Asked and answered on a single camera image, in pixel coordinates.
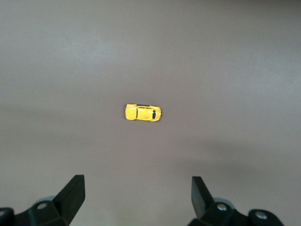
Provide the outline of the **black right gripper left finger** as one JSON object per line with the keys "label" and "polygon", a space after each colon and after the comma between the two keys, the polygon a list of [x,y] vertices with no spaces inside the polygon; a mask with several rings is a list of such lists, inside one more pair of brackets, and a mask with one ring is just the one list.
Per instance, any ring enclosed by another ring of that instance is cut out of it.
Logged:
{"label": "black right gripper left finger", "polygon": [[52,199],[40,201],[15,214],[9,207],[0,209],[2,226],[68,226],[85,200],[84,175],[75,175]]}

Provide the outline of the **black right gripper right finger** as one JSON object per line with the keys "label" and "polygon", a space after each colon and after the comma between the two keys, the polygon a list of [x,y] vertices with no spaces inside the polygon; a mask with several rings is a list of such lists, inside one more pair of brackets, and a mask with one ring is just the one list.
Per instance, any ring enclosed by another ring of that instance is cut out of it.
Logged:
{"label": "black right gripper right finger", "polygon": [[202,177],[192,177],[191,201],[196,214],[190,226],[282,226],[270,211],[253,209],[244,215],[223,198],[213,198]]}

